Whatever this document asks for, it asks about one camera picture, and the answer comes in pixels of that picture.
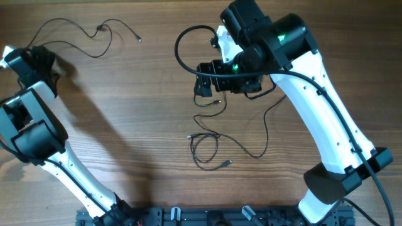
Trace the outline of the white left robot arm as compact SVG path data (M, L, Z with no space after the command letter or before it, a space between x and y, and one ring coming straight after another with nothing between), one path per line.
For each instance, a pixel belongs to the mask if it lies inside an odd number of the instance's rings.
M1 68L16 72L20 90L1 101L1 146L61 181L85 206L93 225L134 225L131 207L78 159L66 129L48 107L58 95L55 59L42 46L5 46Z

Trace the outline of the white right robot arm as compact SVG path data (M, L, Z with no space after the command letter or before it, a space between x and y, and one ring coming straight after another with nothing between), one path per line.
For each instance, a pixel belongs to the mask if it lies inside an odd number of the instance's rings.
M321 161L304 174L307 193L288 224L320 225L366 178L393 157L359 130L325 70L317 42L296 14L272 21L254 1L234 1L221 13L211 44L222 57L197 67L194 93L229 91L249 99L264 95L268 75L290 99L310 131Z

